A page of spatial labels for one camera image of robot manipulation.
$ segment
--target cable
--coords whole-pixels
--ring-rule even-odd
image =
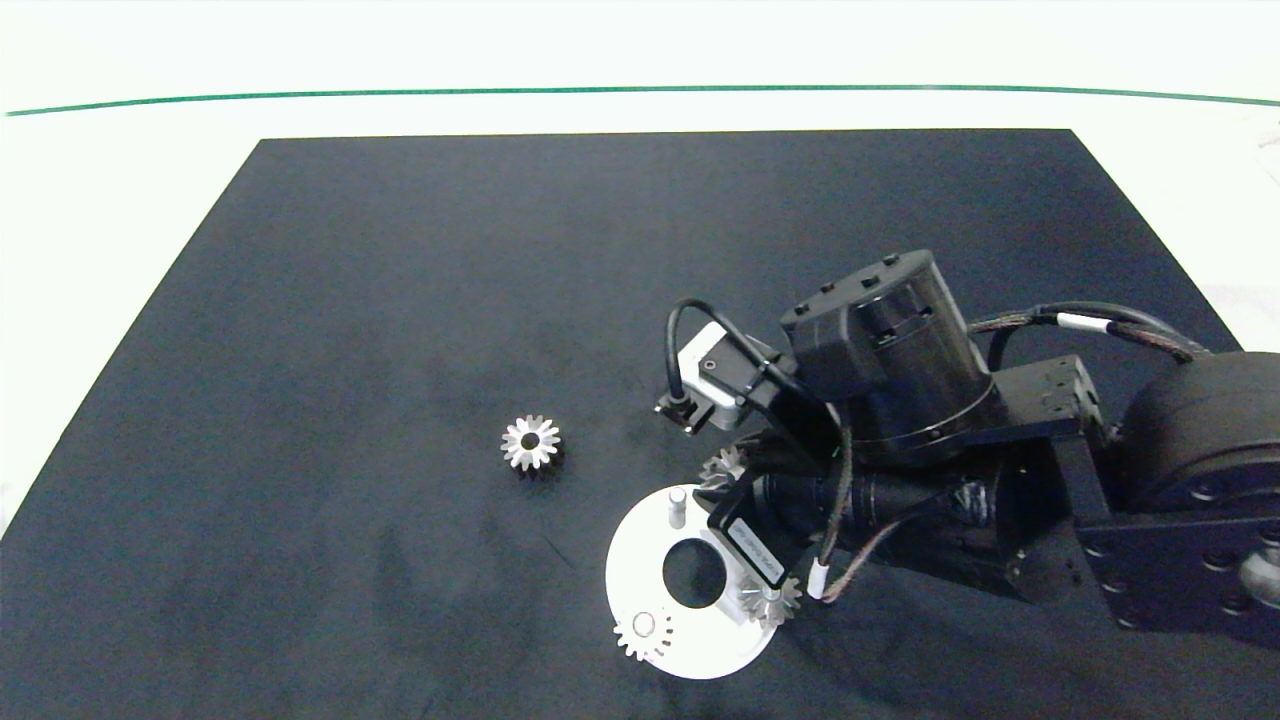
[[[840,480],[836,483],[831,512],[827,514],[827,529],[823,532],[822,544],[818,546],[818,564],[823,566],[831,565],[831,553],[836,550],[836,539],[840,538],[840,520],[851,502],[850,489],[854,486],[854,433],[850,428],[849,407],[828,404],[827,409],[840,428]]]
[[[1181,334],[1155,315],[1124,305],[1084,300],[1051,302],[1027,310],[988,315],[970,324],[969,332],[970,334],[995,333],[987,350],[987,368],[998,370],[1004,365],[1005,350],[1014,332],[1021,327],[1041,324],[1106,333],[1167,352],[1178,363],[1190,363],[1197,357],[1212,355],[1207,347]]]
[[[877,547],[879,547],[884,541],[887,541],[890,536],[892,536],[906,521],[914,520],[923,515],[928,515],[931,510],[922,507],[922,505],[924,503],[916,505],[914,510],[908,510],[902,512],[890,523],[882,525],[881,529],[876,530],[876,534],[872,536],[870,539],[868,539],[865,543],[863,543],[863,547],[861,550],[858,551],[858,555],[855,555],[854,559],[849,561],[849,566],[845,568],[845,571],[840,574],[840,578],[837,578],[836,582],[832,583],[832,585],[827,589],[827,592],[822,593],[822,601],[831,605],[832,602],[840,600],[840,596],[845,593],[845,588],[847,588],[849,583],[854,579],[854,575],[856,575],[858,570],[860,570],[863,565],[865,565],[867,561],[870,560],[872,553],[876,552]]]
[[[1041,310],[1044,313],[1084,313],[1087,315],[1097,315],[1100,318],[1107,318],[1108,320],[1125,320],[1129,323],[1137,323],[1139,325],[1151,325],[1153,328],[1160,328],[1167,333],[1183,334],[1174,329],[1172,325],[1161,320],[1160,318],[1129,307],[1126,305],[1116,305],[1114,302],[1097,302],[1093,300],[1065,300],[1062,302],[1050,302],[1048,305],[1041,305]]]
[[[813,398],[813,393],[810,393],[808,388],[769,361],[769,359],[760,352],[760,348],[758,348],[755,343],[751,342],[750,338],[742,333],[742,331],[737,329],[737,325],[735,325],[733,322],[726,318],[719,310],[712,307],[712,305],[705,300],[686,297],[680,302],[676,302],[676,306],[672,307],[671,313],[667,315],[667,389],[671,393],[671,400],[681,402],[686,398],[685,380],[680,377],[680,351],[676,347],[676,343],[678,342],[676,337],[676,327],[680,324],[680,315],[686,307],[700,310],[710,319],[716,320],[716,323],[724,328],[724,336],[728,337],[731,343],[733,343],[733,347],[737,347],[742,354],[750,357],[751,361],[755,363],[755,366],[760,368],[765,375],[801,397]]]

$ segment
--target white label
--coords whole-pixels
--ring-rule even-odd
[[[730,524],[728,537],[737,541],[737,548],[755,564],[758,570],[764,573],[764,579],[771,583],[778,582],[778,578],[782,577],[782,564],[778,562],[777,557],[773,557],[769,548],[764,547],[760,538],[755,537],[755,533],[751,532],[751,528],[741,518]]]
[[[1111,320],[1106,318],[1091,318],[1088,315],[1075,315],[1074,313],[1059,313],[1057,324],[1073,331],[1087,331],[1091,333],[1106,334]]]

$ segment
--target connector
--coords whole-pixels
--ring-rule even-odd
[[[666,415],[672,423],[684,428],[685,434],[695,436],[712,416],[716,406],[698,393],[685,389],[685,397],[673,400],[671,392],[664,392],[653,406],[653,411]]]

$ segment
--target metal gear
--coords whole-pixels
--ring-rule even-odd
[[[618,647],[637,661],[666,655],[675,633],[671,615],[660,607],[654,612],[641,610],[634,614],[630,623],[618,623],[613,632],[618,635]]]
[[[746,468],[742,465],[742,454],[737,446],[722,447],[710,460],[703,462],[703,471],[698,477],[703,480],[701,489],[724,489],[742,477]]]
[[[502,441],[502,450],[506,451],[503,460],[509,461],[512,468],[518,466],[521,471],[536,471],[550,465],[552,456],[559,452],[556,447],[561,441],[559,428],[550,418],[525,415],[507,425]]]
[[[787,578],[782,588],[773,589],[760,584],[755,578],[742,578],[737,588],[737,597],[742,602],[742,610],[748,616],[760,623],[764,628],[777,628],[795,615],[795,609],[800,607],[800,580]]]

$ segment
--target center hole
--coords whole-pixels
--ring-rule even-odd
[[[662,561],[662,582],[685,607],[707,607],[724,592],[724,560],[704,539],[677,542]]]

